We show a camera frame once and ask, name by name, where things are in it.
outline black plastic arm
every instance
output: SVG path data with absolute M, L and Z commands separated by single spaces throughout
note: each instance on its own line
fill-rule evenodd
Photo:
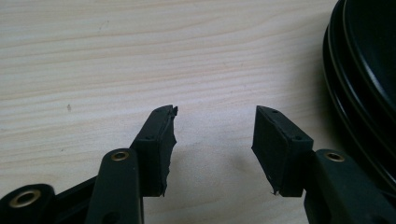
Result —
M 351 157 L 329 149 L 314 152 L 312 144 L 279 111 L 257 106 L 252 149 L 274 191 L 301 197 L 306 190 L 310 223 L 396 223 L 394 198 L 378 189 Z
M 155 109 L 130 148 L 102 160 L 98 176 L 58 195 L 29 185 L 0 200 L 2 224 L 143 223 L 142 197 L 164 195 L 176 138 L 177 107 Z

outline light wood tabletop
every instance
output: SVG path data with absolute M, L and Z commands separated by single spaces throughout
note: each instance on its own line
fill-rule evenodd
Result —
M 335 0 L 1 0 L 0 197 L 97 175 L 149 113 L 178 105 L 155 223 L 307 223 L 251 148 L 256 105 L 342 149 L 321 47 Z

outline mounting hole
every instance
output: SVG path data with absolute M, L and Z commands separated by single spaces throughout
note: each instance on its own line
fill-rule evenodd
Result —
M 325 156 L 327 159 L 329 159 L 331 161 L 345 161 L 346 160 L 343 156 L 338 155 L 337 153 L 334 153 L 334 152 L 327 152 L 325 154 Z
M 129 157 L 129 153 L 126 151 L 116 152 L 111 155 L 111 160 L 113 161 L 123 161 Z
M 116 224 L 120 221 L 120 213 L 109 212 L 102 218 L 102 224 Z
M 18 194 L 9 202 L 12 208 L 22 208 L 37 201 L 41 196 L 41 191 L 38 189 L 28 189 Z

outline black round object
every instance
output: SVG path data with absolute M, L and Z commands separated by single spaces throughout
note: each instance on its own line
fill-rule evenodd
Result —
M 346 40 L 362 79 L 396 123 L 396 1 L 347 0 Z
M 338 115 L 361 155 L 396 190 L 394 21 L 396 1 L 339 0 L 323 40 L 323 62 Z
M 392 122 L 386 119 L 387 113 L 380 109 L 380 103 L 367 91 L 368 87 L 362 80 L 359 69 L 346 50 L 348 45 L 343 29 L 344 3 L 344 0 L 337 3 L 329 24 L 328 41 L 332 63 L 348 100 L 356 108 L 357 116 L 362 119 L 361 127 L 370 130 L 372 138 L 376 138 L 396 160 L 396 138 L 390 132 L 393 128 Z

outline wood grain surface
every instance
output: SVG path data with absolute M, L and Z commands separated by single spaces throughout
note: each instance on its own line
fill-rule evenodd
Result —
M 0 0 L 0 197 L 62 192 L 178 105 L 155 223 L 306 223 L 251 151 L 256 105 L 342 149 L 322 72 L 335 0 Z

